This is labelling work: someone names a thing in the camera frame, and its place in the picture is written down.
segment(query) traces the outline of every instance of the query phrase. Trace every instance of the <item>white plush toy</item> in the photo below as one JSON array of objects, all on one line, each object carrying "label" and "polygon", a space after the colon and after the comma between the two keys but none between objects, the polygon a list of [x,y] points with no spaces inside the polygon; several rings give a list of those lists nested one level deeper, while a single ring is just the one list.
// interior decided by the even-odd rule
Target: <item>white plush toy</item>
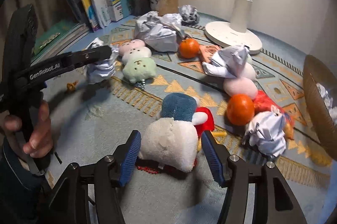
[{"label": "white plush toy", "polygon": [[122,63],[125,65],[129,60],[135,58],[150,58],[152,56],[151,50],[146,46],[132,48],[125,52],[122,57]]},{"label": "white plush toy", "polygon": [[182,93],[167,95],[162,102],[161,118],[142,133],[139,158],[190,172],[198,147],[194,125],[207,120],[206,113],[195,113],[196,107],[197,101],[193,97]]}]

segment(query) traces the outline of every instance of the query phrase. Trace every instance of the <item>orange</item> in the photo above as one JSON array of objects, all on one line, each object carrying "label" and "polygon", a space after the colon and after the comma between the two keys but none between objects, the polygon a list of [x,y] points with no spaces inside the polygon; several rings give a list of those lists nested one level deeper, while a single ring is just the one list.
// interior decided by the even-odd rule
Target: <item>orange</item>
[{"label": "orange", "polygon": [[227,105],[227,117],[234,125],[246,125],[254,117],[255,108],[252,99],[245,94],[236,94]]},{"label": "orange", "polygon": [[185,59],[194,58],[199,53],[199,43],[193,38],[187,38],[180,43],[179,52]]}]

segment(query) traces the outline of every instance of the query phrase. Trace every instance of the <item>patterned carpet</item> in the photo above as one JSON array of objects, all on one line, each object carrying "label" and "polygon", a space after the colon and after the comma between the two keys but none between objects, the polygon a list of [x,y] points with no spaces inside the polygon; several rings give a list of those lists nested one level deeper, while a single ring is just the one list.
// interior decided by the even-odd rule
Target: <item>patterned carpet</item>
[{"label": "patterned carpet", "polygon": [[[134,23],[132,19],[113,29],[110,35],[100,38],[106,44],[120,45],[132,39]],[[203,26],[184,29],[200,44],[210,43],[203,34]],[[222,89],[223,79],[205,75],[197,58],[185,60],[176,53],[159,52],[153,52],[152,58],[157,63],[158,76],[147,81],[144,91],[124,81],[121,62],[117,64],[118,72],[112,77],[111,86],[86,86],[83,68],[47,82],[44,97],[51,106],[53,130],[60,134],[56,147],[59,160],[56,157],[52,159],[47,175],[51,185],[68,163],[94,163],[112,153],[133,129],[144,131],[154,121],[162,99],[170,92],[199,97],[201,105],[211,110],[216,131],[227,132],[225,137],[219,139],[220,143],[246,161],[265,163],[260,153],[240,145],[244,129],[233,127],[224,119],[229,97]],[[276,165],[288,180],[308,223],[315,223],[330,180],[331,158],[320,146],[306,111],[303,73],[264,49],[252,58],[258,89],[264,90],[295,120],[294,140],[287,143],[287,150],[277,159]],[[65,95],[66,84],[76,80],[80,82],[77,91]],[[195,194],[191,185],[196,181],[200,183],[200,196],[193,202],[186,201],[189,196],[193,199]],[[124,193],[121,203],[126,223],[216,223],[225,194],[225,189],[213,182],[202,153],[198,155],[197,167],[184,181],[164,174],[150,175],[135,171],[127,188],[129,192]],[[250,185],[249,191],[245,223],[249,222],[253,210],[253,185]],[[157,207],[157,211],[153,212],[153,206]],[[207,213],[196,217],[200,209]]]}]

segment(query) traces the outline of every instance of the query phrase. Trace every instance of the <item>yellow object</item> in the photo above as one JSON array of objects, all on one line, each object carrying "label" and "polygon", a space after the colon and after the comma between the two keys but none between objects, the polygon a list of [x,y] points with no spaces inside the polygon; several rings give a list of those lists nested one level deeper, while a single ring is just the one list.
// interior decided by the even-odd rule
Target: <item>yellow object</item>
[{"label": "yellow object", "polygon": [[76,90],[75,86],[77,85],[78,81],[73,83],[67,83],[67,92],[74,92]]},{"label": "yellow object", "polygon": [[[217,138],[217,137],[224,137],[227,135],[226,132],[211,132],[213,137]],[[201,138],[199,138],[199,141],[198,141],[198,148],[197,148],[197,151],[199,152],[201,150]]]}]

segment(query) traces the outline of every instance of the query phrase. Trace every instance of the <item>crumpled white paper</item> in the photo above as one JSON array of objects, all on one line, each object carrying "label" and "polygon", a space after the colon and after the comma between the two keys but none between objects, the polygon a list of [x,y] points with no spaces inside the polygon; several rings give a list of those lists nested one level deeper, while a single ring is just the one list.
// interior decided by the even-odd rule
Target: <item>crumpled white paper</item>
[{"label": "crumpled white paper", "polygon": [[147,45],[159,52],[178,51],[177,34],[172,30],[181,25],[182,17],[178,13],[158,16],[158,12],[151,11],[136,21],[135,38],[143,40]]},{"label": "crumpled white paper", "polygon": [[[86,49],[103,46],[103,41],[99,38],[93,40]],[[109,59],[86,65],[86,75],[89,84],[99,83],[103,80],[109,79],[115,74],[115,63],[118,57],[118,47],[110,45],[111,56]]]},{"label": "crumpled white paper", "polygon": [[249,122],[242,144],[249,139],[250,146],[257,145],[261,153],[274,158],[286,150],[283,132],[286,121],[276,108],[273,111],[260,112]]},{"label": "crumpled white paper", "polygon": [[324,101],[324,104],[327,110],[329,111],[329,115],[333,123],[336,125],[337,124],[337,106],[335,107],[332,106],[334,99],[329,97],[329,94],[323,85],[321,85],[320,83],[317,83],[316,86],[318,88],[318,91],[320,92],[320,95]]},{"label": "crumpled white paper", "polygon": [[183,5],[178,8],[179,14],[182,16],[183,24],[197,24],[199,22],[199,14],[197,8],[191,5]]},{"label": "crumpled white paper", "polygon": [[245,45],[228,46],[215,52],[211,63],[203,62],[203,69],[207,75],[238,78],[245,68],[248,53]]}]

